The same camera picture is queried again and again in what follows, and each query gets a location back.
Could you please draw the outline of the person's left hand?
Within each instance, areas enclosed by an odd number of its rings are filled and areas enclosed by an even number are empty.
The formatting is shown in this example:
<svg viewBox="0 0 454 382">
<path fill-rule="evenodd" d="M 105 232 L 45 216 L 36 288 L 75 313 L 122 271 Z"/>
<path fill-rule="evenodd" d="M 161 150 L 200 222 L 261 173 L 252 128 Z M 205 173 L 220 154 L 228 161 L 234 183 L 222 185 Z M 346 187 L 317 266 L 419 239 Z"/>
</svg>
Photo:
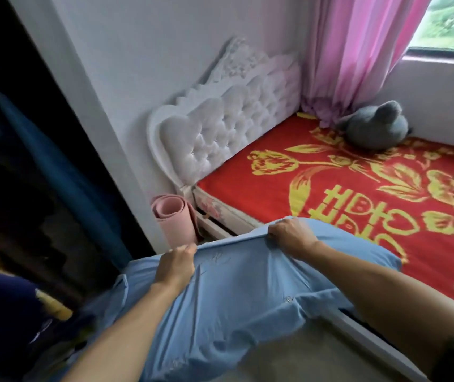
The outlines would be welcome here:
<svg viewBox="0 0 454 382">
<path fill-rule="evenodd" d="M 195 273 L 195 263 L 194 258 L 177 259 L 173 257 L 170 253 L 171 251 L 166 252 L 160 257 L 154 284 L 179 295 L 190 283 Z"/>
</svg>

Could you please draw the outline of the person's right hand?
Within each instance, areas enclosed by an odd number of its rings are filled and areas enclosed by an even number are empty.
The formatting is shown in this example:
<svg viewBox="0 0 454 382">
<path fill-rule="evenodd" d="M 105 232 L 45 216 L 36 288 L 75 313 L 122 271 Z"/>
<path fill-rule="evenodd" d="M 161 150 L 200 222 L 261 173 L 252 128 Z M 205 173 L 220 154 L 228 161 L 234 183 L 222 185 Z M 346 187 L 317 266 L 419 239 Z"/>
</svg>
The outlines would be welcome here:
<svg viewBox="0 0 454 382">
<path fill-rule="evenodd" d="M 268 236 L 285 255 L 307 263 L 319 243 L 314 232 L 298 218 L 286 218 L 270 224 Z"/>
</svg>

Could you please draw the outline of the light blue shirt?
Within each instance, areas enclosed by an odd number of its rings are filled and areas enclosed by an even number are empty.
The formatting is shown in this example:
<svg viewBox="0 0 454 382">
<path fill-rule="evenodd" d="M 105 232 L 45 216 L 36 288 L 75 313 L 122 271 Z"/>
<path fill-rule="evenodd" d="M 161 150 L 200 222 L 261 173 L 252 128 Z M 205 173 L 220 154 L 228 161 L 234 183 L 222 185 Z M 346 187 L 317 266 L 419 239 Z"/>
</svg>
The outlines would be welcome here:
<svg viewBox="0 0 454 382">
<path fill-rule="evenodd" d="M 335 250 L 401 270 L 401 260 L 385 248 L 330 224 L 298 219 Z M 209 381 L 257 345 L 295 333 L 326 310 L 355 309 L 326 276 L 285 255 L 268 226 L 198 246 L 195 273 L 159 323 L 138 382 Z M 132 261 L 118 276 L 93 344 L 147 294 L 161 256 Z"/>
</svg>

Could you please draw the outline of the person's left forearm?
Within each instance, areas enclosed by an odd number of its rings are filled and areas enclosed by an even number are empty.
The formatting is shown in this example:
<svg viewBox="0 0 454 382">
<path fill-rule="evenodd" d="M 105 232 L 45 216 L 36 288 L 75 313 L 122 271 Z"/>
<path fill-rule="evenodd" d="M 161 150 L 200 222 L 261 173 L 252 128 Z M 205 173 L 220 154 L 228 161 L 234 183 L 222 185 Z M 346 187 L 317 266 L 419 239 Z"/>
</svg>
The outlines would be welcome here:
<svg viewBox="0 0 454 382">
<path fill-rule="evenodd" d="M 189 280 L 155 282 L 137 304 L 109 327 L 61 382 L 138 382 L 156 329 Z"/>
</svg>

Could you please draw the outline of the person's right forearm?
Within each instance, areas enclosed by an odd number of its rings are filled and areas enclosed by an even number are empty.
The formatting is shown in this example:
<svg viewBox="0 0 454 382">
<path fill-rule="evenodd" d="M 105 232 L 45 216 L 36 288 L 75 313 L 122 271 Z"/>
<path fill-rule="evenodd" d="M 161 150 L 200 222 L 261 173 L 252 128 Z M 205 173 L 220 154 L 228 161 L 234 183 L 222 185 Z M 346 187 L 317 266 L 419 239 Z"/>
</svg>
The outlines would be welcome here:
<svg viewBox="0 0 454 382">
<path fill-rule="evenodd" d="M 326 276 L 361 317 L 429 379 L 447 341 L 454 337 L 453 299 L 397 270 L 321 242 L 308 264 Z"/>
</svg>

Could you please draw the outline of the rolled pink mat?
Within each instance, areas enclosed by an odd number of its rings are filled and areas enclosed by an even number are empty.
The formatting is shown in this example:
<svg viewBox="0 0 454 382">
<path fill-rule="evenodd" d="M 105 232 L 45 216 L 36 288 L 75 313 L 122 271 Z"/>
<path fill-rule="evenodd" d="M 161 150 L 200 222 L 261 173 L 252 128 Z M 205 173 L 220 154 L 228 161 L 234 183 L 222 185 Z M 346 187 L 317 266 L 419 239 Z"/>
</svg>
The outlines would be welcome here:
<svg viewBox="0 0 454 382">
<path fill-rule="evenodd" d="M 152 199 L 151 210 L 171 249 L 198 243 L 196 213 L 184 197 L 177 194 L 156 196 Z"/>
</svg>

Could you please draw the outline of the red floral bed sheet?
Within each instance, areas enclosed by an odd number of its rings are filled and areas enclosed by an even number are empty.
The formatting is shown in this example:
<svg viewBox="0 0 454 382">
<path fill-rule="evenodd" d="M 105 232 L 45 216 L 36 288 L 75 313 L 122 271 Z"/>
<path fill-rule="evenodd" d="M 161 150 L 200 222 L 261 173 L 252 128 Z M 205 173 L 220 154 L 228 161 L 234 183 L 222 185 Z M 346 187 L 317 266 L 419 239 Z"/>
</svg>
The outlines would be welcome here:
<svg viewBox="0 0 454 382">
<path fill-rule="evenodd" d="M 454 299 L 454 146 L 408 138 L 382 153 L 292 116 L 196 188 L 263 224 L 318 219 L 400 257 Z"/>
</svg>

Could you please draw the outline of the white tufted headboard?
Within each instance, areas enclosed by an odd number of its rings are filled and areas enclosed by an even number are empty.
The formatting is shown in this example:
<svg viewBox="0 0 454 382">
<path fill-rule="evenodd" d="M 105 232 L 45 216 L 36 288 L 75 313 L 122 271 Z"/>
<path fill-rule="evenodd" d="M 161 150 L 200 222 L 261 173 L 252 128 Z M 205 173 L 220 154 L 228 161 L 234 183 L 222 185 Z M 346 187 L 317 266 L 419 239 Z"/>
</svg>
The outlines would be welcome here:
<svg viewBox="0 0 454 382">
<path fill-rule="evenodd" d="M 269 56 L 233 37 L 205 83 L 148 116 L 150 152 L 182 192 L 297 112 L 300 91 L 296 55 Z"/>
</svg>

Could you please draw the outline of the grey plush toy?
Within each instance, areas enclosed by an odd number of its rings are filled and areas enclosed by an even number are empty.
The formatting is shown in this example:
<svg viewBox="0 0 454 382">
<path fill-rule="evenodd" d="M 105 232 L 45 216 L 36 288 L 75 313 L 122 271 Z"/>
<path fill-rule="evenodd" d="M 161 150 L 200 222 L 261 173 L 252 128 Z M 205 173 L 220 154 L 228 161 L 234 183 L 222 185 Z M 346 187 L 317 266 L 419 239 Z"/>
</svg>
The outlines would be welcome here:
<svg viewBox="0 0 454 382">
<path fill-rule="evenodd" d="M 373 152 L 396 147 L 413 133 L 401 105 L 394 100 L 360 108 L 340 118 L 333 128 L 349 144 Z"/>
</svg>

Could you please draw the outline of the hanging teal garment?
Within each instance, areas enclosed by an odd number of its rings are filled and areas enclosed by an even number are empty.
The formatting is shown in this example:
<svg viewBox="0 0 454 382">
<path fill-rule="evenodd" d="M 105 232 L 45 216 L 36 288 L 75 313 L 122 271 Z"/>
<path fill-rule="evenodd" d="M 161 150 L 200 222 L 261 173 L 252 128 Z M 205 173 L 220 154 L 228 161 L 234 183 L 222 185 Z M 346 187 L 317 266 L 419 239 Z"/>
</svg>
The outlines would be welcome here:
<svg viewBox="0 0 454 382">
<path fill-rule="evenodd" d="M 122 241 L 120 217 L 111 199 L 1 92 L 0 109 L 56 194 L 112 265 L 122 271 L 132 256 Z"/>
</svg>

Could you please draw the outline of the pink curtain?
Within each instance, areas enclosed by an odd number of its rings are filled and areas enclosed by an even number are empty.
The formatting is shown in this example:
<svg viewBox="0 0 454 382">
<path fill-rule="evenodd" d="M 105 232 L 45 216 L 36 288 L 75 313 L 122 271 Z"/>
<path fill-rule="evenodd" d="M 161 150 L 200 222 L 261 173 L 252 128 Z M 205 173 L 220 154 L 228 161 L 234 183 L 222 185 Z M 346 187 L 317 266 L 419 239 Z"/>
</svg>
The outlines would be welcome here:
<svg viewBox="0 0 454 382">
<path fill-rule="evenodd" d="M 301 109 L 320 127 L 371 101 L 409 46 L 431 0 L 311 0 Z"/>
</svg>

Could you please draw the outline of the dark blue garment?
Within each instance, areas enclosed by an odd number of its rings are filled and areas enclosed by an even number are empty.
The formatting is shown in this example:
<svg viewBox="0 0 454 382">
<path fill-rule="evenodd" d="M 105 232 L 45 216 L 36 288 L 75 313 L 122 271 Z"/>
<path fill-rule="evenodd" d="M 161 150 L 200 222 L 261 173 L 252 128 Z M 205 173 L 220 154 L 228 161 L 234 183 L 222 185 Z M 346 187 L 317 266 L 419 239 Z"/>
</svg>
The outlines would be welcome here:
<svg viewBox="0 0 454 382">
<path fill-rule="evenodd" d="M 0 273 L 0 375 L 18 376 L 30 345 L 52 318 L 26 279 Z"/>
</svg>

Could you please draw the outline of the window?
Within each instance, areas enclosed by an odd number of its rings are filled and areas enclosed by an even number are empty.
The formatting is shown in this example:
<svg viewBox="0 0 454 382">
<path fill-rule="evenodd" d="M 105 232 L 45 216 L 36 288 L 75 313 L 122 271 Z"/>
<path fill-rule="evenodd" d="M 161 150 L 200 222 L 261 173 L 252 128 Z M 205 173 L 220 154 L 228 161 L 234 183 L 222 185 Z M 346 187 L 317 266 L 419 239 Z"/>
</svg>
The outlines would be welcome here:
<svg viewBox="0 0 454 382">
<path fill-rule="evenodd" d="M 405 56 L 454 62 L 454 0 L 431 0 Z"/>
</svg>

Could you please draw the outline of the white bed frame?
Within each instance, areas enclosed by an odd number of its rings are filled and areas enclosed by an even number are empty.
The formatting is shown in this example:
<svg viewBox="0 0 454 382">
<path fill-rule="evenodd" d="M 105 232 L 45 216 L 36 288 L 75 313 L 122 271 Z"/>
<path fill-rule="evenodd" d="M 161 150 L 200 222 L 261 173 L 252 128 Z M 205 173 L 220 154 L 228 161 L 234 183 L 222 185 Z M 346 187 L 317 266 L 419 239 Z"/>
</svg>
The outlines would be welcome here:
<svg viewBox="0 0 454 382">
<path fill-rule="evenodd" d="M 177 192 L 196 208 L 205 212 L 198 215 L 198 223 L 212 236 L 220 239 L 248 233 L 260 227 L 262 223 L 222 201 L 210 196 L 194 186 L 182 186 Z M 402 353 L 382 338 L 371 332 L 357 320 L 352 313 L 340 310 L 326 310 L 321 317 L 341 331 L 355 344 L 379 359 L 382 363 L 395 369 L 412 382 L 428 382 L 427 377 Z"/>
</svg>

